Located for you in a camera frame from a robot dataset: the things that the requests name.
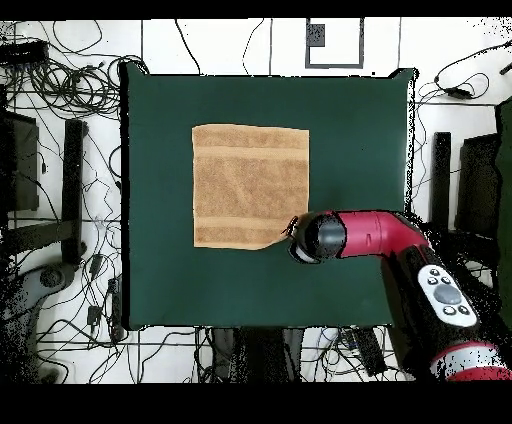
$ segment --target white floor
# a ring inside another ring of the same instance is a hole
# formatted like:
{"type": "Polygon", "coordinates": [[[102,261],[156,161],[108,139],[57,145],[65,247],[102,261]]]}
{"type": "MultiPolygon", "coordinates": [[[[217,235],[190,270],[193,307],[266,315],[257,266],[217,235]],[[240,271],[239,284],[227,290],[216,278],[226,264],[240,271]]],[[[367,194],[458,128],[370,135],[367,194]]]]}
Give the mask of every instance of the white floor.
{"type": "MultiPolygon", "coordinates": [[[[332,51],[331,63],[347,63],[349,56],[352,58],[354,51],[353,32],[354,27],[350,20],[334,19],[325,20],[327,37],[329,34],[348,34],[346,38],[339,41],[339,46],[333,44],[329,39],[330,51],[332,51]],[[346,51],[346,57],[340,51],[346,51]]],[[[262,18],[240,19],[240,20],[183,20],[180,21],[183,34],[188,46],[197,59],[202,73],[206,74],[245,74],[244,65],[251,74],[268,75],[269,70],[273,75],[375,75],[384,77],[393,72],[397,67],[415,67],[419,70],[419,79],[416,82],[416,100],[420,95],[433,90],[435,86],[430,84],[424,87],[420,93],[418,89],[426,83],[432,82],[434,76],[445,65],[459,58],[463,58],[484,47],[501,44],[512,37],[510,31],[510,19],[493,18],[366,18],[365,19],[365,45],[363,69],[305,69],[305,19],[274,19],[266,18],[254,31],[251,43],[247,48],[244,62],[242,57],[247,40],[253,29],[262,22],[262,18]],[[272,34],[272,59],[270,56],[270,39],[272,34]]],[[[313,23],[322,23],[317,19],[313,23]]],[[[150,20],[150,21],[99,21],[103,36],[101,41],[93,47],[85,50],[84,54],[90,56],[77,56],[75,54],[58,53],[55,49],[50,50],[50,56],[62,63],[71,61],[76,66],[98,65],[104,61],[106,69],[112,60],[109,57],[100,57],[95,54],[138,55],[142,56],[152,74],[170,73],[197,73],[194,61],[187,53],[180,35],[173,20],[150,20]]],[[[22,22],[16,25],[18,36],[39,37],[57,44],[52,22],[22,22]]],[[[79,50],[93,44],[99,36],[98,29],[93,21],[66,21],[58,22],[55,27],[60,43],[69,50],[79,50]]],[[[451,168],[459,168],[459,149],[465,138],[484,135],[496,131],[493,105],[505,100],[512,95],[512,72],[505,76],[499,74],[499,70],[512,62],[512,49],[490,51],[487,54],[477,56],[455,65],[446,70],[441,76],[440,84],[443,86],[454,86],[462,83],[475,73],[485,73],[489,80],[489,89],[485,95],[476,100],[463,102],[453,101],[446,96],[436,97],[428,104],[419,108],[419,115],[425,126],[425,132],[416,122],[416,138],[419,143],[426,142],[423,149],[423,161],[426,167],[426,174],[422,181],[429,178],[430,172],[430,148],[434,132],[449,131],[452,133],[452,158],[451,168]]],[[[326,54],[312,54],[315,60],[331,60],[325,57],[326,54]]],[[[477,94],[485,89],[485,78],[476,76],[470,82],[477,94]]],[[[52,204],[55,206],[57,215],[60,216],[61,204],[61,175],[62,161],[56,154],[59,147],[63,149],[64,122],[56,117],[50,110],[34,110],[35,106],[43,106],[44,103],[37,94],[31,93],[30,84],[23,87],[24,92],[18,94],[16,103],[11,103],[10,109],[38,120],[40,129],[40,151],[44,156],[47,165],[47,172],[39,175],[41,185],[48,192],[52,204]]],[[[65,113],[58,113],[63,117],[73,117],[65,113]]],[[[90,128],[90,137],[86,137],[84,143],[85,159],[90,164],[84,165],[84,184],[96,181],[84,192],[83,208],[83,239],[89,246],[85,259],[89,257],[94,246],[100,240],[100,244],[106,233],[110,244],[120,246],[120,194],[114,185],[114,179],[109,173],[105,160],[111,151],[120,144],[119,123],[116,120],[109,120],[105,117],[93,116],[86,118],[90,128]]],[[[414,163],[414,184],[422,179],[423,166],[416,155],[414,163]]],[[[120,155],[116,153],[113,157],[114,171],[120,173],[120,155]]],[[[458,184],[458,173],[452,174],[451,202],[450,202],[450,223],[453,224],[456,210],[456,192],[458,184]]],[[[21,212],[16,218],[17,226],[41,223],[41,220],[52,220],[50,204],[45,195],[40,192],[40,207],[37,212],[21,212]]],[[[423,218],[428,219],[429,184],[424,183],[419,187],[418,196],[415,198],[414,206],[416,212],[423,218]]],[[[115,249],[104,244],[102,253],[114,253],[115,249]]],[[[47,263],[49,260],[58,259],[60,246],[52,245],[40,251],[36,251],[27,257],[21,266],[21,271],[27,271],[35,266],[47,263]]],[[[96,297],[102,299],[101,293],[105,293],[107,280],[122,270],[120,257],[113,256],[113,263],[109,265],[106,272],[95,283],[96,297]]],[[[77,274],[74,283],[65,291],[49,297],[45,307],[51,307],[58,302],[64,304],[42,311],[38,331],[43,333],[58,319],[73,319],[73,323],[89,334],[86,325],[87,306],[82,290],[81,273],[77,274]]],[[[87,337],[78,333],[71,326],[64,326],[59,323],[53,327],[53,331],[61,331],[55,334],[46,335],[41,343],[41,355],[50,357],[51,360],[65,364],[69,368],[69,375],[66,383],[86,383],[90,379],[101,376],[105,369],[105,360],[109,355],[114,355],[109,361],[115,365],[104,374],[102,383],[133,383],[137,378],[139,363],[152,355],[162,344],[166,335],[172,331],[190,332],[193,328],[148,328],[140,334],[131,333],[126,344],[119,347],[120,354],[116,355],[115,350],[108,350],[96,347],[87,350],[87,337]]],[[[96,335],[99,340],[108,341],[108,334],[105,325],[100,327],[100,334],[96,335]]],[[[378,337],[383,337],[381,330],[376,330],[378,337]]],[[[311,361],[318,357],[318,347],[327,346],[329,340],[320,334],[320,329],[311,328],[306,331],[304,338],[304,349],[302,357],[304,361],[311,361]]],[[[389,365],[396,366],[391,355],[391,345],[386,342],[385,349],[389,365]]],[[[193,353],[195,351],[194,335],[171,335],[165,340],[165,345],[157,355],[145,363],[143,382],[182,382],[197,381],[197,372],[193,373],[193,353]]],[[[204,367],[211,361],[209,348],[201,349],[201,360],[204,367]]],[[[346,361],[329,360],[335,364],[330,366],[331,371],[338,373],[350,368],[346,361]]],[[[352,359],[354,366],[358,367],[359,362],[352,359]]],[[[316,374],[316,380],[324,380],[322,367],[316,374]]],[[[315,363],[304,362],[301,374],[312,381],[314,378],[315,363]]],[[[402,379],[403,376],[395,371],[388,371],[386,379],[402,379]]],[[[355,373],[337,375],[332,381],[353,380],[359,381],[355,373]]]]}

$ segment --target table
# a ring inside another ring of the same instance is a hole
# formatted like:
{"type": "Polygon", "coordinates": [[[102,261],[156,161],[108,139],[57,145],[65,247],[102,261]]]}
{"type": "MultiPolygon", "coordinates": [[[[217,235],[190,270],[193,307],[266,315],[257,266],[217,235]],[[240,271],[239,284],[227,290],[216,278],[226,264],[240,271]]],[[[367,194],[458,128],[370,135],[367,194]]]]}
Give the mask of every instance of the table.
{"type": "Polygon", "coordinates": [[[403,210],[413,75],[143,75],[124,66],[123,321],[134,329],[390,323],[375,257],[308,266],[288,256],[286,243],[194,248],[191,129],[309,129],[310,210],[403,210]]]}

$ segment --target towel stripe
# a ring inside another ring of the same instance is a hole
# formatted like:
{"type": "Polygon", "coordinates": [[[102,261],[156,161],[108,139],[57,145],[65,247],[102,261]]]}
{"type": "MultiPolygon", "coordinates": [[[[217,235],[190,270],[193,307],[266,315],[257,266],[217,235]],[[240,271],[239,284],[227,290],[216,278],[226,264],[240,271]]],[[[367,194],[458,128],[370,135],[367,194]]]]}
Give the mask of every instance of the towel stripe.
{"type": "Polygon", "coordinates": [[[197,147],[194,146],[194,157],[221,157],[242,159],[271,160],[309,160],[309,149],[284,149],[267,147],[197,147]]]}

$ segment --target black stand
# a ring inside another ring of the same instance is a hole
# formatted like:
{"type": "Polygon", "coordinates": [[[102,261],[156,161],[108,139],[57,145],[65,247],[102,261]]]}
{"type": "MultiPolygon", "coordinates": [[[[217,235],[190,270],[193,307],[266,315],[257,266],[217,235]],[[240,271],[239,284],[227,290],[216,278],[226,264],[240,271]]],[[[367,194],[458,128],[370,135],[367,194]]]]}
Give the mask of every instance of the black stand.
{"type": "Polygon", "coordinates": [[[17,255],[61,242],[62,261],[79,265],[85,246],[82,243],[82,154],[87,124],[66,120],[64,165],[62,172],[62,220],[59,223],[28,225],[7,230],[1,249],[17,255]]]}

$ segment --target gray button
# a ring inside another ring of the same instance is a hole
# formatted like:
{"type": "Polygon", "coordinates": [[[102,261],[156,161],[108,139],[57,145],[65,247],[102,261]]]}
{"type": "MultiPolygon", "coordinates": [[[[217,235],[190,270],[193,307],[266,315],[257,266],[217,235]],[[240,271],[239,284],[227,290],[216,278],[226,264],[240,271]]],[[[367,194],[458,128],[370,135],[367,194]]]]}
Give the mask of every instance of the gray button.
{"type": "Polygon", "coordinates": [[[458,309],[461,314],[469,315],[469,310],[465,306],[460,305],[458,309]]]}
{"type": "Polygon", "coordinates": [[[445,305],[457,305],[462,301],[460,291],[453,286],[440,285],[434,290],[434,297],[445,305]]]}
{"type": "Polygon", "coordinates": [[[455,309],[453,309],[451,306],[445,306],[443,308],[443,312],[446,314],[446,315],[455,315],[455,313],[457,312],[455,309]]]}

